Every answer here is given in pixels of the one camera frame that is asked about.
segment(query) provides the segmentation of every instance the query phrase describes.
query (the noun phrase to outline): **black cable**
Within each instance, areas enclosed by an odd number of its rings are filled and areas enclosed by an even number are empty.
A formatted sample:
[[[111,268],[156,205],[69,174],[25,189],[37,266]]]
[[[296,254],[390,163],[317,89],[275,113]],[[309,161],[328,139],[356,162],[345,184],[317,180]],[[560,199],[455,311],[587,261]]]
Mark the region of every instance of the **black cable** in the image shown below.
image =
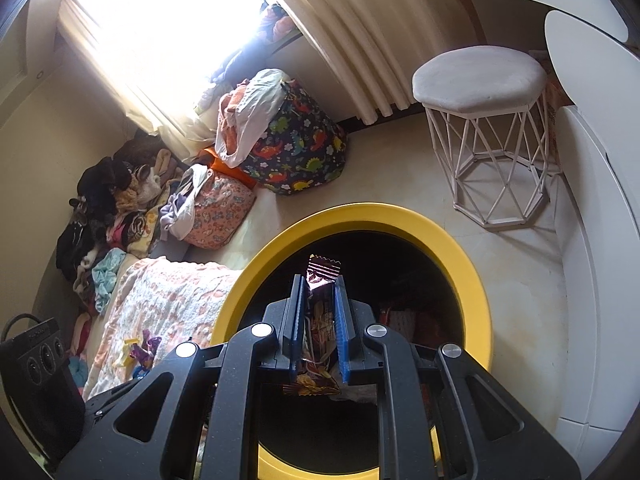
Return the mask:
[[[35,321],[36,323],[42,323],[37,317],[35,317],[33,314],[28,314],[28,313],[23,313],[23,314],[18,314],[17,316],[12,317],[7,324],[4,326],[4,328],[2,329],[2,335],[0,335],[0,343],[3,343],[6,341],[6,337],[9,334],[9,330],[11,330],[11,327],[16,324],[18,321],[20,321],[21,319],[31,319],[33,321]],[[20,427],[22,428],[22,431],[24,432],[24,434],[28,437],[28,439],[31,441],[31,443],[33,444],[33,447],[36,449],[36,451],[38,453],[40,453],[44,459],[47,462],[51,462],[51,459],[47,456],[47,454],[44,452],[44,450],[40,447],[40,444],[38,444],[38,442],[36,441],[36,439],[33,437],[33,435],[31,434],[31,432],[27,429],[27,427],[24,425],[24,422],[22,421],[22,418],[20,417],[20,415],[18,414],[18,410],[16,410],[15,408],[15,404],[14,404],[14,400],[11,398],[11,396],[6,392],[6,389],[4,390],[4,395],[6,396],[6,400],[9,403],[9,408],[11,408],[12,413],[14,414],[15,420],[18,421],[18,424],[20,424]]]
[[[12,317],[7,324],[4,326],[4,328],[2,329],[2,335],[0,336],[0,343],[5,342],[7,335],[9,334],[9,330],[11,330],[11,327],[16,324],[18,321],[20,321],[21,319],[31,319],[33,321],[35,321],[36,323],[42,323],[37,317],[35,317],[33,314],[28,314],[28,313],[23,313],[23,314],[18,314],[17,316]]]

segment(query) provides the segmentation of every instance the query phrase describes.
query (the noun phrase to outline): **stool cushion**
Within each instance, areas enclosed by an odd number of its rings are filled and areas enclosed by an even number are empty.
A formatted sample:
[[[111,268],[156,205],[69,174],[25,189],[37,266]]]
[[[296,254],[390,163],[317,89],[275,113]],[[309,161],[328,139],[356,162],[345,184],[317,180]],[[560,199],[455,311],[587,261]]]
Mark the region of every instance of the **stool cushion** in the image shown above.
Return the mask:
[[[414,97],[427,108],[490,116],[532,105],[546,73],[535,59],[501,46],[471,46],[434,57],[414,73]]]

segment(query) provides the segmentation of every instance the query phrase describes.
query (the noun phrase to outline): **pink floral bag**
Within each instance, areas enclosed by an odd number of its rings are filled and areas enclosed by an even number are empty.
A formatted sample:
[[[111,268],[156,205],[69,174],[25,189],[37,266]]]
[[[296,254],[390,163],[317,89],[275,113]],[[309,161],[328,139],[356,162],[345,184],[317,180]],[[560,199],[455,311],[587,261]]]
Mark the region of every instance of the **pink floral bag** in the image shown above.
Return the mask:
[[[184,241],[203,249],[219,249],[230,240],[255,201],[239,180],[214,171],[194,202],[193,228]]]

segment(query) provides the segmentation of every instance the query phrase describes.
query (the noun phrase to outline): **yellow ring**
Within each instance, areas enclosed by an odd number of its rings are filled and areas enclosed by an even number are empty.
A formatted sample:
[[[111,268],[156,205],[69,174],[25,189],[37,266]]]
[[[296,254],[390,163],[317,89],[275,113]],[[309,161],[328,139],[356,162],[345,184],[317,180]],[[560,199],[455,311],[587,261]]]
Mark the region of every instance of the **yellow ring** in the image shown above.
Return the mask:
[[[285,259],[320,238],[347,231],[378,231],[411,242],[449,280],[462,314],[464,347],[485,369],[491,367],[492,327],[484,288],[473,264],[439,225],[408,209],[389,204],[357,203],[334,207],[292,225],[249,262],[229,292],[211,334],[211,343],[228,341],[262,282]],[[347,475],[324,475],[296,469],[258,450],[260,480],[378,480],[378,469]]]

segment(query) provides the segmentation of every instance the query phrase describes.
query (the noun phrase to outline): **black speaker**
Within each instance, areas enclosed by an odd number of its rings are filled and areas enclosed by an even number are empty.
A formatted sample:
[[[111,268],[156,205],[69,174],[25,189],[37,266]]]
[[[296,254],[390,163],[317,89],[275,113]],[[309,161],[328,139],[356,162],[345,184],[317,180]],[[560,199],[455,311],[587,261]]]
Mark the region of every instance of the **black speaker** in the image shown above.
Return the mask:
[[[28,430],[52,464],[59,463],[80,440],[84,401],[71,377],[56,320],[0,344],[0,375]]]

